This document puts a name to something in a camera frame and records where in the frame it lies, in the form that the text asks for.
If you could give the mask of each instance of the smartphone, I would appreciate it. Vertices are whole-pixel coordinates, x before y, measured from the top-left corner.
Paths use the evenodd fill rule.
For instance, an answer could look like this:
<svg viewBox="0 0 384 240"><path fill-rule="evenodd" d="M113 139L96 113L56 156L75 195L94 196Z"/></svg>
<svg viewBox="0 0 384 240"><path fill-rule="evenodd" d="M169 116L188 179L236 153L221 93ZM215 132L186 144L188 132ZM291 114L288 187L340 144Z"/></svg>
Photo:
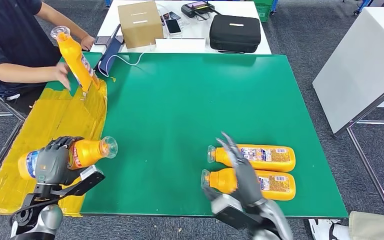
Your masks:
<svg viewBox="0 0 384 240"><path fill-rule="evenodd" d="M110 38L111 36L97 36L95 39L95 45L107 45ZM115 36L115 38L119 40L120 43L124 41L123 36Z"/></svg>
<svg viewBox="0 0 384 240"><path fill-rule="evenodd" d="M95 39L95 45L106 45L110 40L110 36L97 36Z"/></svg>
<svg viewBox="0 0 384 240"><path fill-rule="evenodd" d="M179 34L182 32L177 19L165 20L165 25L167 25L168 33L171 35Z"/></svg>

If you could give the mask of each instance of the yellow plastic sheet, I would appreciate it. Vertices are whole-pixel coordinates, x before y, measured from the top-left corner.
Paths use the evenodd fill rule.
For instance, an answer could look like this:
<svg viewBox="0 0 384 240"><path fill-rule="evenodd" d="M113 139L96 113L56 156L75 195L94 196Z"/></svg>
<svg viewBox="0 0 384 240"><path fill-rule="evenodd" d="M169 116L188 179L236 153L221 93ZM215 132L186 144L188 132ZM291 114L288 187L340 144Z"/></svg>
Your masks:
<svg viewBox="0 0 384 240"><path fill-rule="evenodd" d="M18 171L19 157L46 146L59 136L101 138L107 115L107 85L101 80L99 90L91 85L87 97L81 88L73 97L67 90L45 88L25 120L0 168L0 215L17 211L36 181L24 180ZM65 215L80 216L84 196L69 196L59 202Z"/></svg>

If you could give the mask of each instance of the plastic bottle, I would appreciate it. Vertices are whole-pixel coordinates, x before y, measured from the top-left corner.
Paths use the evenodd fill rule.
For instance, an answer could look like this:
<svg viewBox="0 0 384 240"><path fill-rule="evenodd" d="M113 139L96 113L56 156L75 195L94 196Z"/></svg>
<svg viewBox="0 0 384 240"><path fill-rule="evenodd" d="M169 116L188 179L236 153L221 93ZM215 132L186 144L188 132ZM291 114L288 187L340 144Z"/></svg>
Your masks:
<svg viewBox="0 0 384 240"><path fill-rule="evenodd" d="M89 91L91 82L99 89L99 79L83 55L82 47L71 37L70 29L66 26L57 26L52 29L50 35L56 39L62 57L70 67L83 92Z"/></svg>
<svg viewBox="0 0 384 240"><path fill-rule="evenodd" d="M79 140L69 149L67 165L69 169L80 169L91 166L102 158L112 159L117 155L119 147L116 140L106 136L101 140ZM22 155L18 160L18 171L23 179L36 177L36 162L40 150Z"/></svg>
<svg viewBox="0 0 384 240"><path fill-rule="evenodd" d="M266 199L288 201L295 197L295 180L291 174L262 170L255 170L255 173L261 187L261 193ZM234 192L238 187L233 168L212 172L204 169L201 184L209 185L225 194Z"/></svg>
<svg viewBox="0 0 384 240"><path fill-rule="evenodd" d="M290 147L250 144L238 144L237 147L256 170L286 173L295 167L295 153ZM207 159L210 163L216 161L232 167L229 156L222 147L208 146Z"/></svg>

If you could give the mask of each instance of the beige pants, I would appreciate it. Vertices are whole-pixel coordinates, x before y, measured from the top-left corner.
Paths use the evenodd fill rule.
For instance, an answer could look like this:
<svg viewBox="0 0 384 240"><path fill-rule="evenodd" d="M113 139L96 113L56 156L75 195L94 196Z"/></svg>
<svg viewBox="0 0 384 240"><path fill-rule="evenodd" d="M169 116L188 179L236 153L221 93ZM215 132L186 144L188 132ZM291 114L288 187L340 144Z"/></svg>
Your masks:
<svg viewBox="0 0 384 240"><path fill-rule="evenodd" d="M349 236L352 240L384 240L384 215L351 212Z"/></svg>

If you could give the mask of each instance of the bottle label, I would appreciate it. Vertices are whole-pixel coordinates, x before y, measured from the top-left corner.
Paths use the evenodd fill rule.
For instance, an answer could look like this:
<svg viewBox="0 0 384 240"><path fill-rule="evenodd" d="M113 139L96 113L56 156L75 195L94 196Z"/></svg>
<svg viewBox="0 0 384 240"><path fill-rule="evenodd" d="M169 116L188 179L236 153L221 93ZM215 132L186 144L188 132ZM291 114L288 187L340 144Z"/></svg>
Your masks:
<svg viewBox="0 0 384 240"><path fill-rule="evenodd" d="M72 148L70 148L70 158L68 162L68 166L70 168L76 167L76 168L82 168L82 164L79 161L79 154L77 152L77 147L74 145Z"/></svg>
<svg viewBox="0 0 384 240"><path fill-rule="evenodd" d="M77 77L77 75L73 72L73 75L74 75L74 77L75 77L75 79L77 80L77 83L78 83L78 85L80 86L80 88L83 88L83 86L82 86L82 84L80 83L80 80L79 80L79 78Z"/></svg>
<svg viewBox="0 0 384 240"><path fill-rule="evenodd" d="M289 162L291 160L285 148L242 147L240 151L248 161Z"/></svg>
<svg viewBox="0 0 384 240"><path fill-rule="evenodd" d="M36 162L38 161L39 151L31 151L27 154L25 158L25 164L27 167L27 172L30 177L36 177Z"/></svg>
<svg viewBox="0 0 384 240"><path fill-rule="evenodd" d="M275 191L283 193L289 193L291 191L287 176L259 176L258 181L262 191Z"/></svg>
<svg viewBox="0 0 384 240"><path fill-rule="evenodd" d="M85 55L83 55L83 53L81 54L81 63L84 65L84 67L87 69L87 72L92 77L95 72L91 68L91 65L89 64L88 60L86 59Z"/></svg>

